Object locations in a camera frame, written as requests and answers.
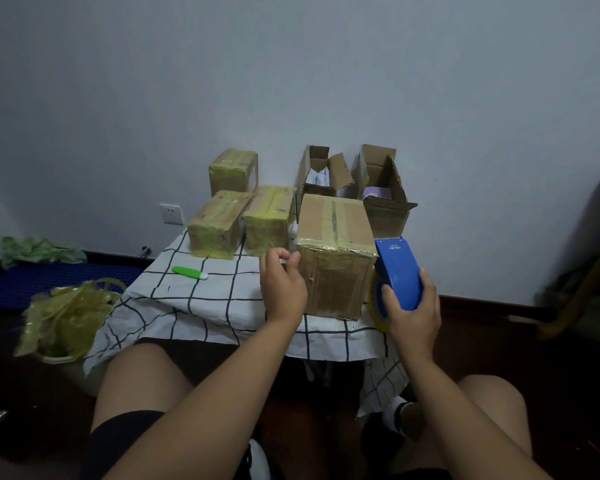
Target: wall socket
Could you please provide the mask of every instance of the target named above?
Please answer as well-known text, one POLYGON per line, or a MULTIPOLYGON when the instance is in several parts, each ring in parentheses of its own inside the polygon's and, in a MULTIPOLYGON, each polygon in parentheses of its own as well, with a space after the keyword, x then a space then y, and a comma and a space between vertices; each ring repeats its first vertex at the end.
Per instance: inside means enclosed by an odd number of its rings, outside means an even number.
POLYGON ((179 205, 160 205, 160 213, 162 215, 162 222, 165 224, 177 224, 183 225, 182 210, 179 205))

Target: cardboard box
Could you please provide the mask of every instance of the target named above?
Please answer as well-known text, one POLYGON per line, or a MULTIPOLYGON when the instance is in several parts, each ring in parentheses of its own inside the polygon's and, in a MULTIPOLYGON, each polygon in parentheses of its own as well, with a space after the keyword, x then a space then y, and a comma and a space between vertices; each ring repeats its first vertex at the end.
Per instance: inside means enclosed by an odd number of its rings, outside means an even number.
POLYGON ((251 197, 245 192, 217 192, 187 226, 191 254, 232 260, 242 239, 242 213, 251 197))
POLYGON ((296 236, 306 312, 359 320, 376 262, 376 242, 359 200, 307 194, 296 236))
POLYGON ((258 154, 228 148, 209 165, 211 197, 220 190, 256 192, 258 189, 258 154))
POLYGON ((262 185, 244 213, 248 256, 263 256, 271 248, 287 248, 289 224, 296 218, 296 188, 262 185))
POLYGON ((353 175, 360 200, 366 187, 391 189, 391 199, 369 196, 364 199, 363 204, 376 239, 400 237, 409 211, 418 204, 409 202, 404 193, 395 165, 395 149, 363 144, 353 168, 353 175))
POLYGON ((302 161, 300 161, 300 170, 298 171, 296 184, 298 205, 302 203, 302 195, 304 194, 336 197, 338 190, 352 183, 353 178, 342 153, 329 158, 328 146, 314 146, 310 144, 306 146, 302 161), (331 178, 330 187, 321 187, 320 185, 306 183, 306 176, 309 174, 310 169, 321 171, 325 167, 329 168, 329 176, 331 178))

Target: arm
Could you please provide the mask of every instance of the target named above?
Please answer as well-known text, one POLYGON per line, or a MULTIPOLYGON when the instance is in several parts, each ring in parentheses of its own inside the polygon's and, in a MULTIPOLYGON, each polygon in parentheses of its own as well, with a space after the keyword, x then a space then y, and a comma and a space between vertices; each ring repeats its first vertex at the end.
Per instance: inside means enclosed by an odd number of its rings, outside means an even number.
POLYGON ((441 324, 440 298, 423 269, 420 279, 424 292, 416 311, 402 310, 393 290, 386 285, 383 300, 400 361, 453 478, 550 479, 433 362, 433 344, 441 324))
POLYGON ((282 249, 260 258, 267 323, 149 428, 105 480, 233 478, 304 313, 299 259, 282 249), (286 271, 280 258, 288 259, 286 271))

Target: right hand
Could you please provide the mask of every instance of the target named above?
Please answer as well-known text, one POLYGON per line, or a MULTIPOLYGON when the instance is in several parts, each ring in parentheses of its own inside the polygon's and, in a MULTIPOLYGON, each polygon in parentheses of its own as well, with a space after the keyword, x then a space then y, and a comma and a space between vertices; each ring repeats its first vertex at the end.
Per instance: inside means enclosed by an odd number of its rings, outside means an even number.
POLYGON ((300 253, 291 254, 283 248, 273 248, 260 256, 260 290, 267 318, 272 321, 288 321, 294 330, 300 325, 307 291, 304 278, 298 271, 300 253), (280 264, 287 260, 287 269, 280 264))
POLYGON ((420 280, 424 286, 422 300, 412 312, 401 309, 400 302, 390 286, 382 287, 382 299, 391 323, 391 338, 400 355, 407 361, 433 361, 433 344, 442 323, 440 297, 435 284, 422 268, 420 280))

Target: grid pattern tablecloth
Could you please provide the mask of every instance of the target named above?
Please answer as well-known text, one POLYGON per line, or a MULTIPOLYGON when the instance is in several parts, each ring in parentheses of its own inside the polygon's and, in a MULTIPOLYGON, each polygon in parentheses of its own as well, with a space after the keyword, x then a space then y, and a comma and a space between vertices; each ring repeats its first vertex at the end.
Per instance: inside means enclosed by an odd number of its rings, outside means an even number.
MULTIPOLYGON (((129 286, 98 330, 84 369, 117 354, 142 337, 243 344, 265 320, 257 257, 233 261, 193 257, 187 231, 161 252, 129 286), (171 272, 199 269, 208 280, 171 272)), ((407 377, 385 333, 375 328, 366 306, 359 321, 304 315, 287 355, 312 360, 366 360, 360 414, 380 411, 400 394, 407 377)))

